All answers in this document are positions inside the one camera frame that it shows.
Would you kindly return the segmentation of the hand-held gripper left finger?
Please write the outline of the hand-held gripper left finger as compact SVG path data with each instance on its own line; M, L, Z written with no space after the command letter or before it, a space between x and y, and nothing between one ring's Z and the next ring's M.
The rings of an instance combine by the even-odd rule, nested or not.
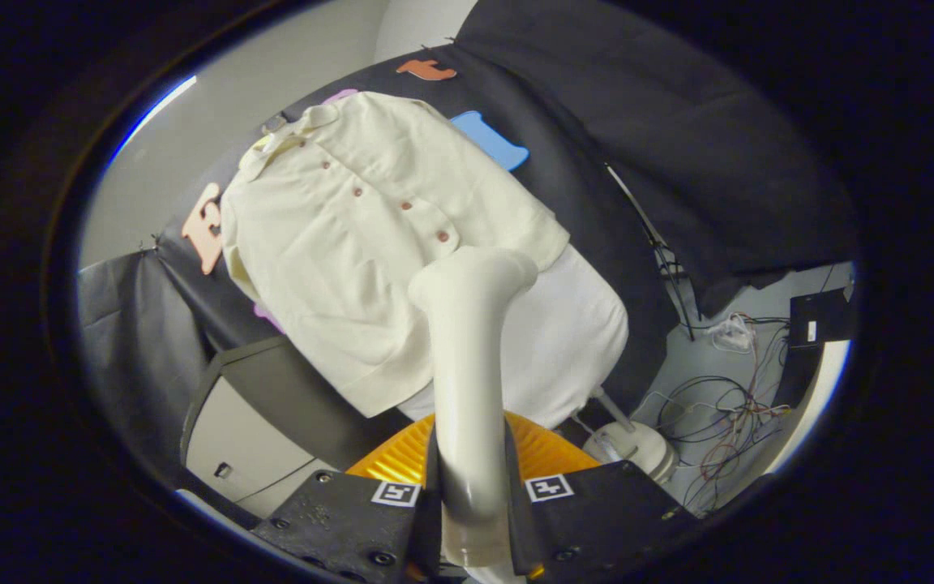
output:
M441 555L434 425L427 415L348 472L315 472L253 535L334 577L434 583Z

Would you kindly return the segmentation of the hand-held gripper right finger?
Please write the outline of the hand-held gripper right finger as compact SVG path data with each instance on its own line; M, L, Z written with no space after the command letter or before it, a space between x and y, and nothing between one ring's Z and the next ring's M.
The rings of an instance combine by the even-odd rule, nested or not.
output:
M633 462L600 463L505 414L509 557L527 581L616 581L670 551L697 518Z

